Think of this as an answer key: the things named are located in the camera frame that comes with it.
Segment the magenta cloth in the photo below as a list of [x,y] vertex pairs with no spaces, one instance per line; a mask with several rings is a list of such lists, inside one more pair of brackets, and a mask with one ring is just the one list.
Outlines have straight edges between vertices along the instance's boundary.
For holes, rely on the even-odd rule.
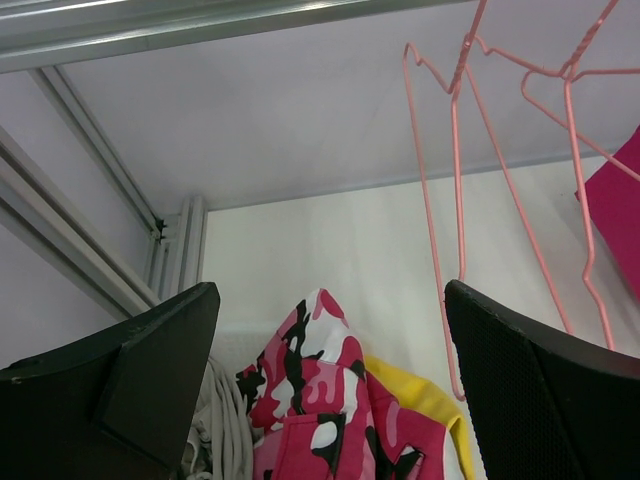
[[326,290],[300,302],[236,376],[254,480],[444,480],[444,425],[400,407],[365,370]]
[[[640,127],[614,157],[640,173]],[[607,162],[585,186],[591,219],[640,298],[640,182]]]

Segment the pink wire hanger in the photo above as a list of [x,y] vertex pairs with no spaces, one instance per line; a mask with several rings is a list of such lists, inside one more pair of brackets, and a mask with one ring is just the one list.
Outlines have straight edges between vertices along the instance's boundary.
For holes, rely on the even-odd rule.
[[[591,45],[591,42],[593,41],[594,37],[598,33],[598,30],[600,29],[600,27],[602,26],[606,18],[609,16],[613,8],[616,6],[616,4],[618,3],[618,0],[610,0],[607,3],[601,15],[598,17],[596,22],[587,30],[587,33],[582,38],[581,42],[578,44],[578,46],[576,47],[574,52],[571,54],[569,59],[558,70],[549,70],[549,69],[539,67],[533,63],[530,63],[500,48],[494,48],[494,47],[487,48],[484,41],[477,35],[478,27],[480,25],[480,21],[484,14],[487,1],[488,0],[480,0],[478,4],[478,8],[476,9],[476,13],[473,18],[473,22],[471,24],[471,29],[469,30],[469,33],[467,33],[464,36],[464,41],[462,44],[462,49],[460,51],[460,56],[458,58],[458,63],[456,65],[453,78],[449,85],[447,85],[443,76],[435,68],[435,66],[428,59],[422,57],[418,49],[412,43],[407,43],[404,49],[404,56],[403,56],[405,87],[407,90],[407,99],[409,102],[409,113],[411,116],[411,128],[413,130],[413,139],[414,139],[415,148],[416,148],[418,165],[420,168],[420,180],[422,184],[422,193],[423,193],[424,204],[426,209],[427,226],[429,230],[429,241],[431,245],[433,266],[434,266],[435,277],[436,277],[436,286],[438,289],[440,315],[442,317],[442,327],[443,327],[444,336],[445,336],[447,362],[449,365],[449,377],[451,380],[451,387],[453,389],[454,395],[460,401],[464,401],[465,396],[457,380],[458,375],[456,373],[455,359],[453,355],[453,346],[451,342],[451,334],[449,332],[449,323],[447,320],[447,314],[446,314],[445,305],[444,305],[444,289],[443,289],[443,282],[442,282],[442,272],[440,268],[440,259],[438,257],[438,248],[437,248],[437,241],[435,236],[435,227],[433,223],[433,214],[431,210],[431,204],[429,201],[429,192],[427,188],[427,176],[425,172],[424,152],[422,148],[422,142],[420,141],[415,102],[413,97],[413,88],[412,88],[411,79],[409,75],[409,64],[408,64],[409,53],[413,54],[416,65],[426,66],[429,69],[429,71],[433,74],[436,81],[438,82],[440,87],[444,90],[444,92],[447,95],[451,96],[453,171],[454,171],[454,186],[455,186],[455,201],[456,201],[456,223],[457,223],[457,234],[458,234],[458,265],[459,265],[458,279],[460,281],[464,280],[464,276],[466,272],[464,211],[463,211],[463,201],[462,201],[462,179],[461,179],[461,168],[460,168],[460,145],[459,145],[459,129],[458,129],[458,97],[460,95],[460,90],[462,87],[462,74],[464,72],[466,73],[467,78],[469,79],[469,83],[471,85],[471,89],[473,91],[473,95],[476,100],[478,110],[482,115],[482,120],[484,122],[485,128],[487,129],[489,138],[491,139],[491,143],[493,144],[496,156],[498,157],[498,161],[500,162],[500,167],[502,169],[505,180],[509,187],[509,191],[511,192],[511,196],[515,202],[516,208],[520,215],[520,219],[522,220],[522,224],[531,242],[531,246],[536,255],[536,259],[538,260],[538,264],[540,266],[540,269],[542,270],[542,274],[545,278],[545,281],[547,283],[547,286],[553,298],[554,304],[556,305],[558,314],[560,315],[560,319],[562,320],[562,323],[567,333],[573,334],[574,332],[573,326],[571,325],[571,322],[567,317],[566,311],[562,305],[560,296],[558,294],[558,291],[551,277],[551,273],[549,272],[545,259],[542,255],[542,251],[540,249],[538,241],[535,238],[533,228],[531,227],[531,224],[527,218],[525,209],[522,203],[520,202],[520,198],[518,196],[516,186],[511,179],[509,168],[504,160],[504,156],[502,155],[500,145],[498,143],[497,137],[495,135],[495,131],[489,120],[489,116],[487,114],[484,103],[478,91],[477,84],[475,82],[473,73],[471,71],[471,67],[467,64],[469,53],[474,41],[480,45],[485,56],[489,56],[495,53],[513,63],[516,63],[526,68],[527,72],[525,73],[521,82],[521,92],[524,98],[529,103],[533,104],[543,113],[545,113],[549,118],[551,118],[560,126],[568,130],[569,141],[571,144],[571,153],[573,156],[574,174],[576,177],[576,184],[578,187],[578,195],[579,195],[580,207],[582,211],[582,222],[583,222],[585,239],[587,244],[587,261],[582,273],[582,279],[587,290],[589,291],[592,298],[594,299],[594,302],[596,303],[596,306],[598,308],[598,312],[600,315],[600,321],[602,323],[602,329],[604,332],[604,337],[607,343],[607,347],[611,350],[615,349],[615,343],[614,343],[613,335],[611,333],[611,325],[609,322],[606,305],[604,304],[604,301],[602,300],[600,293],[591,282],[591,271],[593,269],[593,264],[595,262],[595,247],[594,247],[594,240],[593,240],[593,231],[591,228],[591,216],[589,213],[589,205],[588,205],[586,191],[585,191],[584,175],[582,172],[582,164],[581,164],[580,152],[578,148],[578,139],[583,141],[585,144],[587,144],[594,151],[598,152],[600,155],[604,156],[607,161],[613,163],[620,170],[630,175],[635,180],[640,181],[640,175],[635,173],[633,170],[631,170],[624,164],[620,163],[618,160],[616,160],[607,152],[605,152],[604,149],[598,146],[595,142],[593,142],[592,140],[590,140],[589,138],[585,137],[584,135],[582,135],[577,131],[574,112],[573,112],[573,101],[571,97],[571,87],[573,83],[577,82],[583,77],[591,76],[591,75],[640,74],[640,68],[592,69],[592,70],[585,70],[580,73],[577,72],[578,63],[582,58],[582,55],[584,55],[589,45]],[[533,73],[537,73],[547,77],[562,78],[564,80],[564,99],[565,99],[565,110],[567,115],[566,122],[558,118],[549,109],[547,109],[542,104],[537,102],[533,97],[531,97],[527,93],[527,90],[526,90],[527,80]]]

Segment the white ceiling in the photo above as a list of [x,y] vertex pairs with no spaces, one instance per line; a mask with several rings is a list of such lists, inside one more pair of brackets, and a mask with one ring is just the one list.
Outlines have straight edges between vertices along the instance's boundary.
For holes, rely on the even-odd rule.
[[[481,34],[491,44],[557,66],[605,0],[491,0]],[[227,208],[415,179],[402,76],[415,42],[450,78],[476,2],[218,40],[67,66],[152,204],[179,210],[204,194]],[[640,2],[622,0],[582,67],[640,65]],[[476,48],[481,91],[513,164],[569,152],[567,134],[526,104],[523,71]],[[448,98],[414,70],[430,172],[450,172]],[[531,90],[562,112],[558,80]],[[638,77],[575,86],[579,127],[606,147],[640,122]],[[466,168],[496,165],[468,85],[460,99]]]

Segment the camouflage fabric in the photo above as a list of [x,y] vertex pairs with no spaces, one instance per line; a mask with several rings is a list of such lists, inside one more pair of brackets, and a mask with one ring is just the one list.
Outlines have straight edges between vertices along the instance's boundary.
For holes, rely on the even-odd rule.
[[236,375],[254,433],[255,480],[443,480],[446,428],[403,409],[366,372],[326,290],[300,302]]

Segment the yellow fabric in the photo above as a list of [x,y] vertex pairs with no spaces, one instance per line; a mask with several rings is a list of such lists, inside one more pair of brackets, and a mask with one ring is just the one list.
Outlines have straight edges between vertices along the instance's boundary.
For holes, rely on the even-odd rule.
[[401,407],[426,415],[447,427],[453,438],[464,478],[474,480],[469,429],[453,400],[429,380],[393,367],[379,358],[366,355],[364,362],[367,371],[398,399]]

